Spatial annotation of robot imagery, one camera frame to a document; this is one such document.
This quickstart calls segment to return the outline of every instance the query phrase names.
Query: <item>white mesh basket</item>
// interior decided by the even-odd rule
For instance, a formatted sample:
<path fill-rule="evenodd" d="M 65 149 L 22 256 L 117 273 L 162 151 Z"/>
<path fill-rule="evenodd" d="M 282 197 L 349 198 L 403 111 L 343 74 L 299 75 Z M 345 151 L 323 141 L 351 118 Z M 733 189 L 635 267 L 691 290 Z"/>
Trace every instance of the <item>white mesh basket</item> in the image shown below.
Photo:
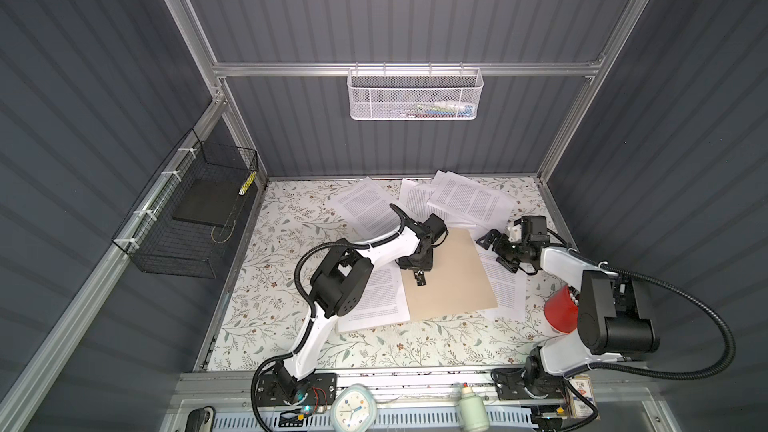
<path fill-rule="evenodd" d="M 346 84 L 354 120 L 472 120 L 483 81 L 480 69 L 387 67 L 350 69 Z"/>

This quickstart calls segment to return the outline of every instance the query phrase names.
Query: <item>clock face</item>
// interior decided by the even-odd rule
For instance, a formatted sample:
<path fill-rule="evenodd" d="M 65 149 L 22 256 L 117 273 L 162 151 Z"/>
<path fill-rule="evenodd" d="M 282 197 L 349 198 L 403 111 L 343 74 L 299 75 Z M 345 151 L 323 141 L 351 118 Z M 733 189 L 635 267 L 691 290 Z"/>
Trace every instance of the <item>clock face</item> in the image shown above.
<path fill-rule="evenodd" d="M 367 397 L 357 390 L 351 390 L 336 400 L 338 405 L 333 418 L 341 430 L 358 432 L 358 430 L 364 430 L 368 426 L 371 404 Z"/>

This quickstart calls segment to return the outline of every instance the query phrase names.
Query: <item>red cup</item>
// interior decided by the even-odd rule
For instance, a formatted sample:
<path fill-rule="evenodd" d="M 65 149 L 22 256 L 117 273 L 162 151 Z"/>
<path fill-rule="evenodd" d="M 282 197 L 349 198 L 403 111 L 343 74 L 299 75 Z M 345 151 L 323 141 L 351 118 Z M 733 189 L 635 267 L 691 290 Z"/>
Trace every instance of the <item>red cup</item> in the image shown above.
<path fill-rule="evenodd" d="M 576 330 L 578 306 L 571 300 L 571 293 L 565 285 L 544 303 L 544 316 L 554 330 L 570 334 Z"/>

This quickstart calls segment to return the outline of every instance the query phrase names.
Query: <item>beige folder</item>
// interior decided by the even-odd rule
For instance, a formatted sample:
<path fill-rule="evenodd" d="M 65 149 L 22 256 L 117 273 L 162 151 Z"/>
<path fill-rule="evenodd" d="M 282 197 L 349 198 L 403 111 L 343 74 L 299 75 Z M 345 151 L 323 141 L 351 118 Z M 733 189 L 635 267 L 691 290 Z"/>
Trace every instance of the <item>beige folder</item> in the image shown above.
<path fill-rule="evenodd" d="M 469 230 L 450 228 L 434 254 L 426 285 L 416 285 L 413 271 L 401 271 L 412 322 L 498 306 Z"/>

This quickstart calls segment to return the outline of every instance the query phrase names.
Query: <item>dark gray panel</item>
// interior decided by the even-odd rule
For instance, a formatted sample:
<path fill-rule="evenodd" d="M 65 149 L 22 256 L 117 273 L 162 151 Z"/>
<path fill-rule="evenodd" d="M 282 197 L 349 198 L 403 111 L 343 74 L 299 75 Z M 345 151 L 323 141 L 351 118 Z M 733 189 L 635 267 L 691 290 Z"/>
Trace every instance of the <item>dark gray panel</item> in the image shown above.
<path fill-rule="evenodd" d="M 222 62 L 597 58 L 627 0 L 192 0 Z"/>
<path fill-rule="evenodd" d="M 534 172 L 583 85 L 489 77 L 478 118 L 359 121 L 343 78 L 228 79 L 272 177 Z"/>
<path fill-rule="evenodd" d="M 729 370 L 660 384 L 686 430 L 762 423 L 748 411 L 763 405 L 768 344 L 766 55 L 768 0 L 652 0 L 550 181 L 583 252 L 685 288 L 734 330 Z M 657 297 L 651 365 L 711 364 L 712 323 Z"/>
<path fill-rule="evenodd" d="M 5 394 L 210 95 L 162 0 L 0 0 L 0 36 Z M 30 430 L 101 419 L 102 430 L 156 428 L 221 283 L 136 275 L 120 281 Z M 78 362 L 85 350 L 102 357 Z"/>

